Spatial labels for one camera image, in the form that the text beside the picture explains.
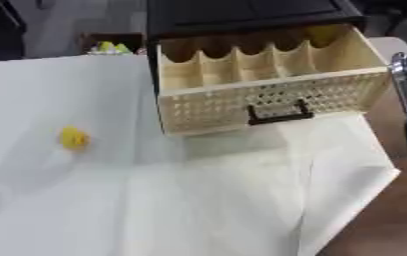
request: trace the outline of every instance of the drawer handle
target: drawer handle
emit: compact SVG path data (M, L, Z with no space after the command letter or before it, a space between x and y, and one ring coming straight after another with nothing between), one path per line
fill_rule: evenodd
M248 105L248 115L250 116L250 120L248 121L249 125L259 125L259 124L268 124L268 123L276 123L276 122L284 122L284 121L291 121L291 120L300 120L300 119L309 119L313 118L313 112L310 112L307 108L307 103L299 99L296 101L295 106L298 107L301 111L301 114L291 114L285 116L273 116L267 118L259 118L256 115L256 111L254 106Z

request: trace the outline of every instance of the yellow ball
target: yellow ball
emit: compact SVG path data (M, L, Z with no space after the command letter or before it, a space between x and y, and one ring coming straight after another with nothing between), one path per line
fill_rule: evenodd
M60 142L66 149L82 150L88 145L89 136L74 126L67 126L60 133Z

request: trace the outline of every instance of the drawer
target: drawer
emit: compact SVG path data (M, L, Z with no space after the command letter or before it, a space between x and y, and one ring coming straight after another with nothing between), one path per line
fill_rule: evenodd
M370 108L386 62L349 25L162 40L166 134L192 135Z

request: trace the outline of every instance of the gray floor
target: gray floor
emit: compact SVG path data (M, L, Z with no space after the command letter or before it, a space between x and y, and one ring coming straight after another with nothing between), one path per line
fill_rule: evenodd
M45 10L38 10L35 0L10 1L28 24L28 58L76 55L83 32L144 32L146 0L44 0ZM387 25L385 17L373 16L366 35L382 36ZM394 36L407 42L407 20Z

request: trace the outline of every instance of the white sheet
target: white sheet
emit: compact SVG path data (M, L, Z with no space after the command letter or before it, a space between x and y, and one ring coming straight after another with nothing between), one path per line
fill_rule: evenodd
M0 63L0 256L314 255L396 175L359 115L170 138L145 57Z

